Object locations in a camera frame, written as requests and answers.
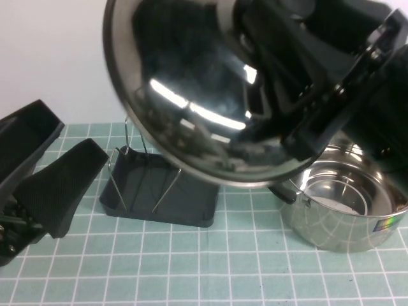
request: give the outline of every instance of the stainless steel pot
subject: stainless steel pot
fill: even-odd
[[[283,220],[321,249],[366,251],[382,244],[408,212],[404,197],[343,134],[307,170],[271,190]]]

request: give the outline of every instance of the pot handle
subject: pot handle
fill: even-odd
[[[286,204],[292,205],[296,202],[297,194],[293,190],[284,187],[282,184],[275,184],[269,187],[269,190]]]

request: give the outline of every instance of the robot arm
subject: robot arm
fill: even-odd
[[[403,14],[367,0],[253,0],[237,7],[235,22],[277,98],[286,150],[299,160],[318,155],[343,129],[408,193]]]

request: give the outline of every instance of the green cutting mat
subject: green cutting mat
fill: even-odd
[[[61,135],[37,170],[87,137],[108,153],[126,143],[122,123]],[[283,225],[267,189],[222,188],[214,225],[198,229],[107,217],[98,201],[107,181],[104,169],[65,238],[45,237],[0,268],[0,305],[408,305],[408,219],[377,250],[334,254]]]

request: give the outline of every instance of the black base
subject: black base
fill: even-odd
[[[111,179],[99,200],[106,214],[114,217],[210,227],[214,223],[219,186],[183,171],[152,213],[178,171],[161,155],[146,155],[129,149],[126,156],[119,154],[113,169],[126,208]]]

